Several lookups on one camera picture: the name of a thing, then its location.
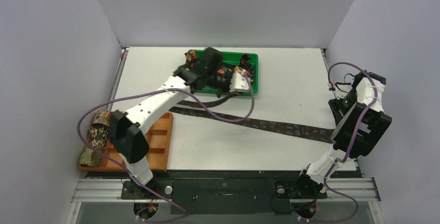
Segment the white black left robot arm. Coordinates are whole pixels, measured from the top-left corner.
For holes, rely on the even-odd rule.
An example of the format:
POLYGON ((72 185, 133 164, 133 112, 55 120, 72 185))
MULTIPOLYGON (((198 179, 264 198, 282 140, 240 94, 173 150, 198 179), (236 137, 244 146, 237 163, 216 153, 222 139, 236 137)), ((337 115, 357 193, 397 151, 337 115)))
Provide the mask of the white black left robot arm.
POLYGON ((174 105, 207 86, 218 74, 222 62, 222 53, 208 47, 200 58, 179 66, 157 91, 143 101, 111 114, 111 143, 137 181, 134 191, 140 197, 149 198, 155 191, 155 184, 151 181, 153 173, 146 158, 149 151, 146 133, 174 105))

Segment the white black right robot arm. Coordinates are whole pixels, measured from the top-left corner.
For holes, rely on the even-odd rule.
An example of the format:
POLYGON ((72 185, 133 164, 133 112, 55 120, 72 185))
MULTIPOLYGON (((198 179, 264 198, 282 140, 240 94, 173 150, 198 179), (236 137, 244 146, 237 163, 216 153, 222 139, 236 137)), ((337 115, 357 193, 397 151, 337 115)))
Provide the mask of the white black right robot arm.
POLYGON ((385 77, 375 73, 358 73, 345 97, 329 101, 336 123, 332 145, 293 181, 298 196, 316 198, 334 172, 348 161, 367 156, 377 145, 392 122, 382 104, 386 83, 385 77))

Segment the dark brown blue-patterned tie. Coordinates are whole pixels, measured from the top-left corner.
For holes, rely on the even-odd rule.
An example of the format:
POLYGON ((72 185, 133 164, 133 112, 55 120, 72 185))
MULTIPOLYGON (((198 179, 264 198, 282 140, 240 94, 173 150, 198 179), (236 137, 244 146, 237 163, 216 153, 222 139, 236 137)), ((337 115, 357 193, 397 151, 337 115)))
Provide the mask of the dark brown blue-patterned tie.
MULTIPOLYGON (((214 117, 206 110, 204 110, 197 102, 188 100, 182 100, 178 102, 176 106, 170 109, 170 112, 192 117, 214 119, 214 117)), ((312 141, 319 141, 328 144, 333 143, 331 139, 333 129, 253 118, 247 118, 246 120, 237 122, 236 125, 292 137, 305 138, 312 141)))

